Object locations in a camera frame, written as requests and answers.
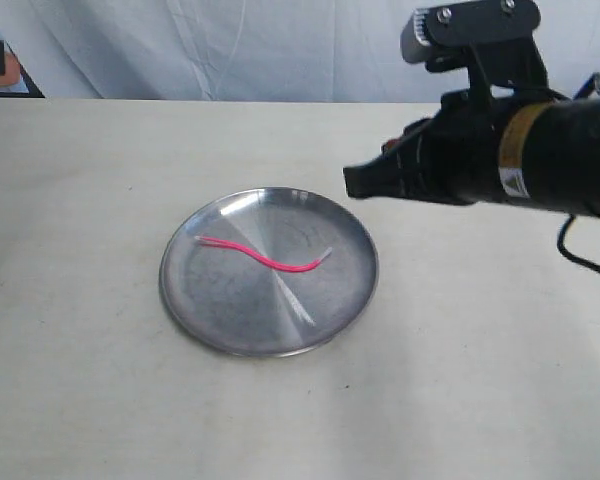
white curtain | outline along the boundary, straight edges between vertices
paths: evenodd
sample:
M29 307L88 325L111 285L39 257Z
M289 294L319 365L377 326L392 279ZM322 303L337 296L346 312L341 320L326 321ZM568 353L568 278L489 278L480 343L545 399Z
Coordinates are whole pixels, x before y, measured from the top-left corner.
M411 12L437 3L0 0L0 30L48 96L428 102L466 85L401 59ZM538 4L553 86L573 92L600 70L600 0Z

white table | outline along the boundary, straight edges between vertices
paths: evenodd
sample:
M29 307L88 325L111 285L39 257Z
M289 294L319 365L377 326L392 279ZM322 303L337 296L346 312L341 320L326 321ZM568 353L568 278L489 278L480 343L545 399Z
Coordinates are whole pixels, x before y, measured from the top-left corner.
M600 479L600 277L563 217L346 198L434 110L0 100L0 480ZM161 254L266 185L356 214L377 293L311 353L216 354L164 313ZM600 222L569 243L600 261Z

